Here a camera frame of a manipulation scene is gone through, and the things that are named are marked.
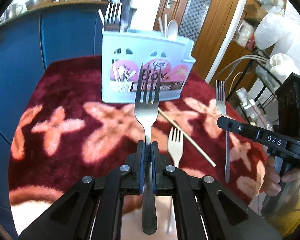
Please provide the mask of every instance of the hand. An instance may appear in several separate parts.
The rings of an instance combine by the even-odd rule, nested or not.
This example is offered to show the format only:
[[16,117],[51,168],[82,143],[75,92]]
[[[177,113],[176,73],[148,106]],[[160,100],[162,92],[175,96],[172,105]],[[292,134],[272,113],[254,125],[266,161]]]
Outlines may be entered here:
[[291,171],[286,172],[282,178],[280,178],[280,175],[275,171],[274,166],[275,160],[270,155],[267,159],[266,174],[264,176],[264,182],[262,185],[264,192],[269,196],[276,196],[280,192],[280,181],[291,182],[300,179],[300,169],[293,168]]

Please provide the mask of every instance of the wooden chopstick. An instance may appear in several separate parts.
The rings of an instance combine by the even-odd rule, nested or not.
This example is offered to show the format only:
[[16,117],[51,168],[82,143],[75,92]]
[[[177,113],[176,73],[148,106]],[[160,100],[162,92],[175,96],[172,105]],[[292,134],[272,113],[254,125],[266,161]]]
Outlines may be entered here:
[[182,131],[183,135],[186,137],[186,139],[197,149],[197,151],[211,164],[212,167],[215,167],[216,164],[214,161],[200,148],[199,145],[184,131],[182,128],[177,125],[170,117],[168,117],[162,109],[159,107],[159,113],[168,121],[170,122],[174,127],[178,128]]

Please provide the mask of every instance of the metal bolt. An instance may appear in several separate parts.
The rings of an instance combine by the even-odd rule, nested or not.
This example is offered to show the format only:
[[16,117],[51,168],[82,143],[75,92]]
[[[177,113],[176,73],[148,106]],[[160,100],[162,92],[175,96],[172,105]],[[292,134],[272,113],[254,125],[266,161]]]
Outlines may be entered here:
[[203,179],[206,183],[212,183],[214,181],[212,176],[205,176]]
[[168,172],[174,172],[175,170],[176,170],[176,168],[173,165],[166,166],[166,171],[168,171]]
[[120,167],[120,171],[128,171],[128,170],[130,170],[130,166],[128,166],[128,165],[122,165]]
[[90,183],[92,181],[92,177],[91,176],[84,176],[82,178],[82,182],[83,183]]

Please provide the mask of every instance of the red floral blanket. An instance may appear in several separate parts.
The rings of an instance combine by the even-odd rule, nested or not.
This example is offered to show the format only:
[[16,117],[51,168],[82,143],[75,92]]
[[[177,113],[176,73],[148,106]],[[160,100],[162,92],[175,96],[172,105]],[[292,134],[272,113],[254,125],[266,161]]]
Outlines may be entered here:
[[[224,182],[225,132],[216,124],[220,114],[214,96],[213,88],[191,73],[180,99],[159,106],[217,164],[213,168],[185,140],[180,168],[193,176],[209,174]],[[227,113],[242,121],[229,105]],[[171,124],[159,114],[152,140],[165,155],[170,129]],[[104,176],[122,165],[143,139],[133,104],[102,102],[100,56],[54,62],[38,83],[13,139],[11,205],[53,203],[83,176]],[[226,187],[248,204],[262,185],[266,156],[259,144],[232,133],[230,140],[230,183]],[[140,207],[140,197],[125,199],[125,213]]]

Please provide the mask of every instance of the arched window cutout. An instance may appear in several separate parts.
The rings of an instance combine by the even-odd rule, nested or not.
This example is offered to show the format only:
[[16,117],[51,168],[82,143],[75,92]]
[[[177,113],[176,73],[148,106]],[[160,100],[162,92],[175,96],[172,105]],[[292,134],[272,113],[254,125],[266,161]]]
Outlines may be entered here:
[[133,54],[133,52],[131,49],[126,49],[126,55],[132,55],[132,54]]
[[157,52],[157,51],[154,51],[154,52],[152,52],[152,53],[150,54],[150,56],[151,56],[151,57],[156,57],[157,54],[158,54],[158,52]]
[[121,48],[116,49],[113,54],[121,54]]

